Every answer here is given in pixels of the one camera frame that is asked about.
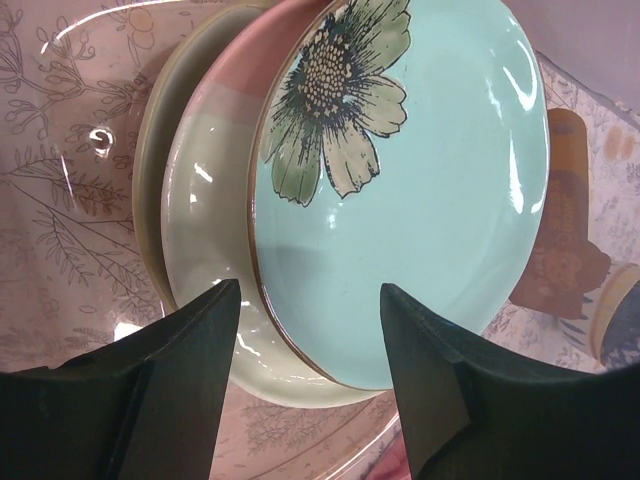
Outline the pink plate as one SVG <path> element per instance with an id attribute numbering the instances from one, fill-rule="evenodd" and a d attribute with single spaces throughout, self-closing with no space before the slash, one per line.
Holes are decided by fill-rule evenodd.
<path id="1" fill-rule="evenodd" d="M 256 286 L 247 233 L 247 177 L 265 98 L 286 57 L 324 1 L 281 1 L 218 55 L 186 105 L 162 189 L 165 266 L 178 306 L 224 279 L 242 302 L 231 380 L 294 408 L 331 408 L 374 397 L 305 364 L 271 323 Z"/>

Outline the light green plate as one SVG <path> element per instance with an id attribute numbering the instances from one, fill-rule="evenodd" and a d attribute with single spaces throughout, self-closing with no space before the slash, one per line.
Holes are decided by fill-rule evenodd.
<path id="1" fill-rule="evenodd" d="M 309 367 L 392 385 L 379 290 L 479 333 L 520 279 L 549 176 L 544 86 L 500 1 L 333 1 L 265 101 L 248 177 L 256 283 Z"/>

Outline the cream divided plate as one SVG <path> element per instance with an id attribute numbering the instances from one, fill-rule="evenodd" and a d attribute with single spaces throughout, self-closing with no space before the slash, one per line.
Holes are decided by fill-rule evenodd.
<path id="1" fill-rule="evenodd" d="M 154 83 L 139 129 L 141 145 L 154 160 L 166 157 L 182 114 L 206 71 L 230 42 L 270 8 L 266 1 L 233 1 L 208 13 L 168 56 Z"/>

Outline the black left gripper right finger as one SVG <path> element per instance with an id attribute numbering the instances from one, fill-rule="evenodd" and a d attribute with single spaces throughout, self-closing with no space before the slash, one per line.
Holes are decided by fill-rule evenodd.
<path id="1" fill-rule="evenodd" d="M 635 479 L 639 368 L 588 374 L 492 343 L 393 284 L 380 317 L 415 479 Z"/>

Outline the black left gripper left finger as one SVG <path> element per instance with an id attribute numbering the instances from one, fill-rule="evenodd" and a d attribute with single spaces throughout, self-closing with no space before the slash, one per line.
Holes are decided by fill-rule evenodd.
<path id="1" fill-rule="evenodd" d="M 205 479 L 239 323 L 225 280 L 58 368 L 1 377 L 5 479 Z"/>

